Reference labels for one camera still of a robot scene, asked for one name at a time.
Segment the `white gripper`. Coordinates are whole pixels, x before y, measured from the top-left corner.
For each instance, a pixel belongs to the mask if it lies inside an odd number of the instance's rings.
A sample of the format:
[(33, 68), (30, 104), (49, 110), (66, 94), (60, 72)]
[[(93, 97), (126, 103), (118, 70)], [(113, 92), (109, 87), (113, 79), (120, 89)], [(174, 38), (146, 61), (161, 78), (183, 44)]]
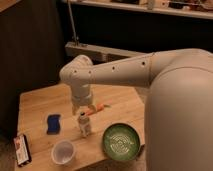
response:
[(95, 104), (93, 102), (93, 95), (89, 94), (88, 96), (85, 97), (75, 97), (73, 96), (71, 98), (72, 101), (72, 113), (74, 115), (77, 114), (77, 111), (81, 106), (87, 106), (89, 109), (92, 111), (95, 110)]

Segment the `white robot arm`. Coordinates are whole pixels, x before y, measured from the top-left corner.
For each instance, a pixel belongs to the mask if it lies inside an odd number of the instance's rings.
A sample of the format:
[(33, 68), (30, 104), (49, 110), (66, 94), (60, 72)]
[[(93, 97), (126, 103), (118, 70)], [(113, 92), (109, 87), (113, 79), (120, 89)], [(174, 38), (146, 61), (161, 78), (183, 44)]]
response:
[(79, 55), (60, 79), (74, 109), (92, 104), (92, 84), (147, 87), (147, 171), (213, 171), (212, 52), (159, 51), (98, 65)]

